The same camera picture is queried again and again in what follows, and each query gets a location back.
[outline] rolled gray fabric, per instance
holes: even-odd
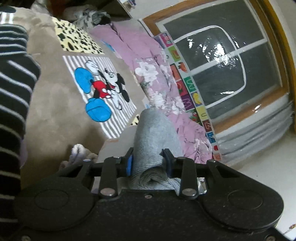
[[[135,139],[131,189],[168,190],[179,194],[179,178],[170,179],[162,167],[162,149],[168,148],[175,157],[183,156],[177,132],[170,120],[159,110],[146,109],[140,115]]]

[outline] person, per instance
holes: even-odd
[[[13,201],[20,191],[20,147],[40,67],[27,54],[28,35],[19,25],[0,25],[0,237],[19,224]]]

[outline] black and white striped clothing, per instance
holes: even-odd
[[[0,236],[17,228],[13,200],[20,191],[20,144],[40,67],[27,54],[22,26],[0,25]]]

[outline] mickey mouse print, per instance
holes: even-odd
[[[117,138],[136,110],[125,81],[107,57],[63,56],[86,103],[86,113],[109,138]]]

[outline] blue cartoon shoe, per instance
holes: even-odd
[[[112,115],[111,109],[102,99],[90,98],[85,110],[89,117],[97,122],[107,121]]]
[[[84,93],[88,94],[91,91],[91,83],[94,80],[92,73],[85,68],[75,69],[75,79]]]

